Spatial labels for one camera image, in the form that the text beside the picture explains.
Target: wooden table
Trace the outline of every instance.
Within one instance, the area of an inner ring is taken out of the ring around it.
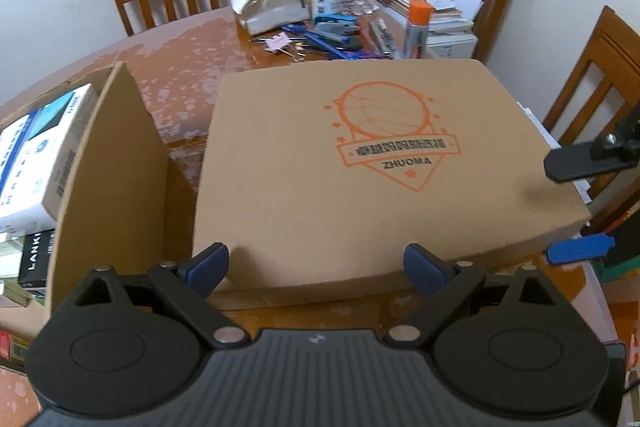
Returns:
[[[401,44],[403,29],[398,22],[384,13],[379,16],[385,19],[394,38]],[[308,60],[316,59],[317,56],[308,55]],[[159,26],[88,55],[50,74],[0,107],[0,119],[62,82],[80,78],[118,60],[127,63],[138,81],[162,139],[194,190],[198,189],[207,134],[222,77],[227,73],[292,63],[286,55],[272,55],[261,45],[249,42],[246,32],[237,26],[232,11],[223,8]],[[598,295],[593,291],[593,284],[588,283],[590,275],[582,266],[551,268],[545,266],[540,255],[530,257],[527,262],[536,264],[552,277],[602,340],[615,338],[612,324],[594,312],[598,309]],[[263,327],[374,328],[381,332],[421,302],[415,291],[397,291],[346,301],[227,314],[252,334]],[[27,406],[18,404],[20,411]]]

